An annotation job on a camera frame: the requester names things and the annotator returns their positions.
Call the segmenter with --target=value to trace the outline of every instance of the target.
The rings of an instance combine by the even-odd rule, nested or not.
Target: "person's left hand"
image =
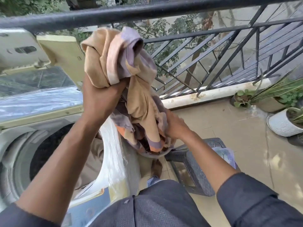
[[[87,74],[85,74],[83,93],[83,117],[86,120],[102,125],[107,117],[114,111],[122,91],[128,84],[129,79],[120,80],[118,84],[106,88],[93,86]]]

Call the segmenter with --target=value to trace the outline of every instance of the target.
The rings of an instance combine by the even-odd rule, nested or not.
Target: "ribbed white pot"
[[[268,127],[275,132],[277,135],[281,135],[284,137],[290,137],[292,135],[296,135],[303,132],[303,129],[294,125],[288,119],[286,112],[289,109],[298,110],[297,108],[287,108],[275,115],[270,115],[267,117],[267,125]]]

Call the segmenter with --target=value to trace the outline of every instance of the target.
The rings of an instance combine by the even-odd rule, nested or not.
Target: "laundry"
[[[111,114],[119,133],[138,152],[160,152],[174,141],[166,137],[165,108],[151,88],[157,66],[143,49],[137,31],[99,28],[81,43],[85,52],[85,73],[98,88],[119,83],[130,77],[119,103]]]

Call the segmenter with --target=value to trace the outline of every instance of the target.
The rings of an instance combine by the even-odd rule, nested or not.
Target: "black plastic stool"
[[[204,139],[204,141],[211,148],[226,148],[222,140],[219,138]],[[209,197],[215,195],[215,192],[211,187],[209,181],[207,180],[205,174],[202,172],[201,168],[192,156],[192,153],[188,150],[185,144],[169,152],[167,155],[165,155],[165,159],[166,161],[170,162],[170,164],[172,165],[172,169],[174,170],[178,178],[178,181],[185,187],[187,192]],[[184,163],[195,186],[187,186],[184,184],[184,182],[181,180],[181,176],[174,162]]]

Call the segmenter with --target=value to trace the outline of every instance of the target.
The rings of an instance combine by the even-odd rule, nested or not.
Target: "tiled floor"
[[[175,111],[202,138],[219,137],[234,151],[241,171],[263,182],[280,194],[279,198],[303,213],[303,148],[290,145],[267,127],[266,114],[231,106],[221,100]],[[183,144],[180,140],[176,146]],[[142,179],[139,189],[150,178],[151,159],[139,158]],[[161,178],[176,180],[171,166],[161,158]],[[191,194],[199,211],[211,226],[230,226],[216,197]]]

